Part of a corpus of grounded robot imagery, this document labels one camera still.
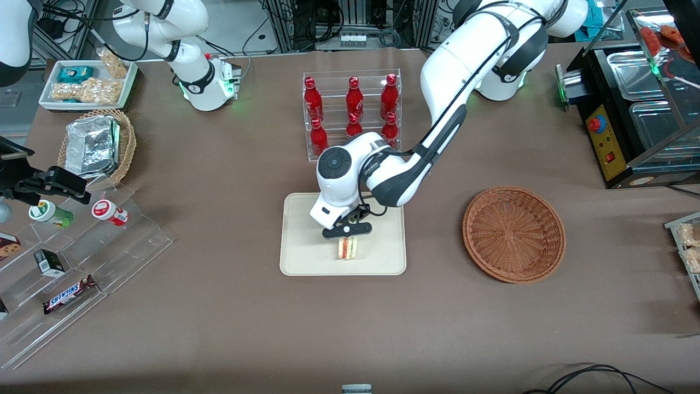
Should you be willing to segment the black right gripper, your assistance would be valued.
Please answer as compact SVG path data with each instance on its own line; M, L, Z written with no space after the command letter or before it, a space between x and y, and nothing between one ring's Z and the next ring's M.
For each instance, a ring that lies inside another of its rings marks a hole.
M59 166L52 166L43 178L25 178L15 186L15 200L39 202L42 195L62 195L87 205L91 194L86 190L87 180Z

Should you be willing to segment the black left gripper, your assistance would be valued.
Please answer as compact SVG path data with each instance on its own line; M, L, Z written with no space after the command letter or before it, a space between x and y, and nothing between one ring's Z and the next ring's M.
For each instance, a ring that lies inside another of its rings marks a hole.
M350 218L344 218L337 222L331 229L323 229L322 237L326 240L339 239L342 244L346 237L352 237L353 242L358 241L358 235L370 234L373 230L372 224L362 221L351 221Z

